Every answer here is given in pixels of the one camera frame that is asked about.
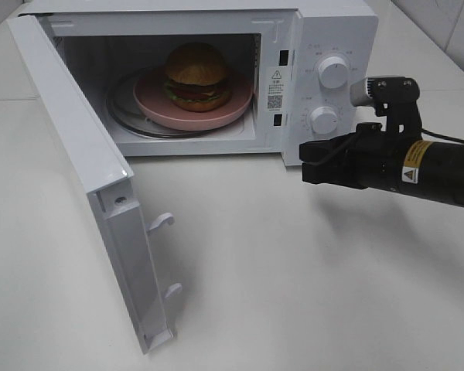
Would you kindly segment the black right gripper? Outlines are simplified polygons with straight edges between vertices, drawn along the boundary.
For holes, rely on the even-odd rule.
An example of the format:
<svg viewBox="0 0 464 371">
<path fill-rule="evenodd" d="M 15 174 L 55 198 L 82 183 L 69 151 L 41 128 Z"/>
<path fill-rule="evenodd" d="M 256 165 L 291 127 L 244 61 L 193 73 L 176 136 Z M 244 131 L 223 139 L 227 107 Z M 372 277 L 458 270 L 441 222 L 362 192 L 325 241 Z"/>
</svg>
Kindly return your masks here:
<svg viewBox="0 0 464 371">
<path fill-rule="evenodd" d="M 300 144 L 302 181 L 319 185 L 331 184 L 359 189 L 379 189 L 400 192 L 401 170 L 410 139 L 381 130 L 378 123 L 362 123 L 356 132 L 329 140 Z M 340 152 L 346 152 L 347 164 L 328 162 Z M 327 162 L 313 165 L 306 162 Z"/>
</svg>

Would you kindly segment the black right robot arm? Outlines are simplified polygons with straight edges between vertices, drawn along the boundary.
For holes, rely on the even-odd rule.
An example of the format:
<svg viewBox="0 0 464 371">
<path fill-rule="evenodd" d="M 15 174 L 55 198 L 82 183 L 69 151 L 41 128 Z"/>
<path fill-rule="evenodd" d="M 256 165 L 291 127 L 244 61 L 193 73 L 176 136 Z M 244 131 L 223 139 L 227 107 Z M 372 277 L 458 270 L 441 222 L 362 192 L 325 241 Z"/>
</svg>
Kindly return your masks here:
<svg viewBox="0 0 464 371">
<path fill-rule="evenodd" d="M 379 189 L 464 208 L 464 145 L 390 134 L 379 123 L 299 147 L 302 179 Z"/>
</svg>

